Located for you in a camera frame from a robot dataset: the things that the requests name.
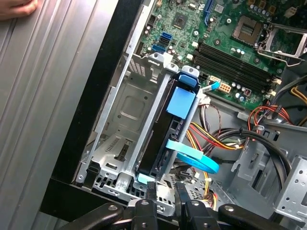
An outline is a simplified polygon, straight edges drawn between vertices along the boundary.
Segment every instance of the motherboard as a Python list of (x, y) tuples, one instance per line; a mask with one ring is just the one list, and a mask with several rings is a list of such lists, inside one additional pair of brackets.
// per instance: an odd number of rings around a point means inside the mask
[[(167, 52), (180, 67), (200, 70), (202, 86), (220, 82), (212, 96), (253, 110), (275, 94), (289, 57), (266, 57), (258, 48), (275, 24), (305, 21), (302, 0), (157, 0), (136, 53)], [(278, 30), (272, 52), (293, 55), (302, 34)]]

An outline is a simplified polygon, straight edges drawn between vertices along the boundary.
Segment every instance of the screw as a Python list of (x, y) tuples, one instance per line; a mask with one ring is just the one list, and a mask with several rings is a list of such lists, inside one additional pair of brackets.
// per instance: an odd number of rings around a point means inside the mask
[(116, 207), (115, 205), (110, 205), (110, 206), (108, 207), (108, 209), (109, 209), (110, 211), (115, 211), (115, 210), (117, 210), (117, 207)]
[(149, 203), (147, 202), (147, 201), (142, 201), (142, 203), (141, 203), (142, 205), (149, 205)]
[(198, 203), (198, 201), (195, 201), (195, 200), (193, 200), (193, 201), (191, 202), (191, 204), (193, 204), (194, 206), (200, 205), (200, 204)]
[(225, 208), (227, 211), (229, 211), (229, 212), (233, 212), (233, 211), (234, 211), (234, 208), (231, 207), (231, 206), (225, 206), (224, 208)]

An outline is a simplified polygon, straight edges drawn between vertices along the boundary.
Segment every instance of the black cable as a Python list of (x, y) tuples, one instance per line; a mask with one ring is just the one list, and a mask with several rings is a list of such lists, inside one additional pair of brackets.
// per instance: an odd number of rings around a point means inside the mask
[[(273, 100), (271, 101), (270, 105), (276, 105), (277, 101), (286, 93), (288, 92), (289, 90), (291, 90), (293, 87), (297, 86), (297, 85), (300, 85), (300, 84), (304, 84), (306, 83), (307, 81), (307, 75), (297, 79), (297, 80), (294, 80), (293, 82), (285, 85), (284, 87), (282, 87), (276, 94), (276, 96), (273, 98)], [(259, 121), (258, 121), (258, 124), (260, 124), (261, 122), (263, 122), (263, 120), (268, 116), (268, 114), (270, 114), (270, 110), (267, 110), (262, 116)]]

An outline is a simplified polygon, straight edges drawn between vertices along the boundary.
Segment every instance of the black frame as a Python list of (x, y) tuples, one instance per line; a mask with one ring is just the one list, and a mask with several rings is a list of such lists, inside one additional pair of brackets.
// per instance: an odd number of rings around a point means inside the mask
[(46, 214), (73, 221), (114, 202), (71, 183), (141, 5), (142, 0), (118, 0), (50, 178), (40, 209)]

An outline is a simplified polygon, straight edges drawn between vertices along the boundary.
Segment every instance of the green circuit board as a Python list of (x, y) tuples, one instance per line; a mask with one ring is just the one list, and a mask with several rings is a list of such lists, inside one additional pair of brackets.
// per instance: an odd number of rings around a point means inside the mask
[[(153, 27), (149, 30), (148, 34), (144, 34), (141, 37), (142, 46), (139, 48), (141, 55), (152, 52), (152, 45), (159, 42), (162, 32), (166, 32), (172, 35), (170, 46), (175, 51), (175, 53), (172, 53), (174, 55), (173, 62), (178, 64), (179, 67), (184, 65), (196, 67), (191, 60), (187, 59), (187, 55), (193, 54), (195, 47), (192, 44), (193, 42), (198, 42), (201, 38), (205, 44), (276, 76), (279, 76), (281, 71), (284, 70), (285, 64), (283, 62), (276, 62), (259, 56), (254, 47), (235, 40), (232, 34), (243, 15), (261, 23), (261, 25), (276, 20), (278, 16), (279, 24), (289, 25), (290, 20), (280, 15), (283, 15), (289, 7), (294, 6), (293, 2), (290, 3), (288, 1), (286, 4), (280, 4), (279, 0), (266, 0), (266, 8), (269, 6), (276, 7), (274, 16), (266, 16), (262, 12), (258, 13), (252, 10), (245, 0), (214, 0), (209, 13), (209, 18), (213, 19), (213, 21), (208, 21), (208, 25), (204, 23), (203, 9), (210, 0), (182, 0), (179, 1), (180, 4), (177, 4), (176, 0), (162, 0), (161, 2), (162, 4), (157, 4), (152, 11), (152, 15), (155, 17)], [(295, 2), (296, 6), (301, 4), (299, 0)], [(291, 53), (295, 46), (297, 46), (298, 41), (299, 38), (296, 35), (278, 34), (272, 47), (276, 50)], [(238, 49), (243, 51), (244, 54), (238, 54)], [(218, 76), (212, 71), (200, 68), (200, 72), (214, 75), (220, 78), (222, 82), (231, 85), (231, 81)], [(205, 86), (208, 84), (208, 81), (203, 80), (201, 83)], [(223, 93), (221, 91), (214, 91), (212, 93), (248, 110), (261, 105), (265, 98), (261, 93), (252, 92), (243, 102), (239, 102), (235, 98), (235, 94), (238, 93), (236, 90), (232, 90), (230, 93)]]

